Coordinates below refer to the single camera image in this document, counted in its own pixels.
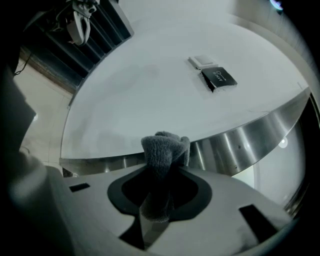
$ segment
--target gray cloth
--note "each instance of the gray cloth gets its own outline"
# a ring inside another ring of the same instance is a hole
[[[141,140],[148,167],[150,193],[140,207],[141,214],[154,222],[165,222],[174,209],[168,186],[172,166],[188,166],[190,141],[166,131]]]

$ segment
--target black card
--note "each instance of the black card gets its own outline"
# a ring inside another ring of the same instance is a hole
[[[212,92],[218,87],[235,86],[238,84],[223,67],[206,68],[201,73]]]

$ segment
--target floor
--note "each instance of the floor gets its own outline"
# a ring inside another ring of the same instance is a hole
[[[17,71],[23,66],[24,61],[20,60]],[[29,65],[14,77],[14,81],[25,96],[26,102],[36,112],[21,150],[37,157],[44,165],[58,168],[62,173],[59,164],[61,142],[69,112],[68,105],[73,95]]]

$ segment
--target black slot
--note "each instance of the black slot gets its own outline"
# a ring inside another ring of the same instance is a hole
[[[253,204],[241,207],[239,211],[260,243],[277,233],[275,227]]]
[[[90,185],[88,183],[81,183],[81,184],[78,184],[78,185],[70,186],[69,189],[73,193],[73,192],[77,192],[77,191],[80,191],[80,190],[87,189],[89,187],[90,187]]]

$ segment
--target cable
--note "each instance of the cable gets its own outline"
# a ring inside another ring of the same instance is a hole
[[[17,71],[17,72],[14,73],[15,76],[19,75],[22,71],[24,71],[24,69],[25,69],[28,61],[30,60],[32,54],[33,54],[33,53],[31,52],[30,55],[29,55],[29,57],[28,57],[28,59],[25,61],[23,68],[22,68],[21,70],[19,70],[19,71]]]

